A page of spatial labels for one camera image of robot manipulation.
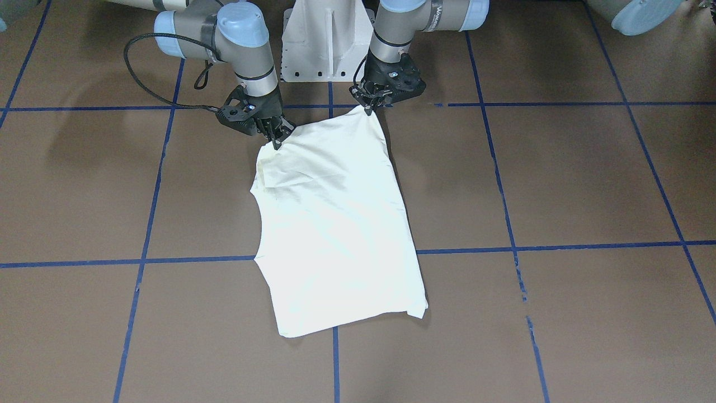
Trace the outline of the cream long-sleeve printed shirt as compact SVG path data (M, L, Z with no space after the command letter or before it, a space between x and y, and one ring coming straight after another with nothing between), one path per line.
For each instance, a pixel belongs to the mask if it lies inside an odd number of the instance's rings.
M423 318L425 286L376 115L357 106L261 147L251 194L261 216L254 260L281 336L385 313Z

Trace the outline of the white pillar with base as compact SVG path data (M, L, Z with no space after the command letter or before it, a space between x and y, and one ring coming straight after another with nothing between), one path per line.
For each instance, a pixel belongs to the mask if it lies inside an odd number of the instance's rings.
M283 15L281 79L361 80L374 11L362 1L296 1Z

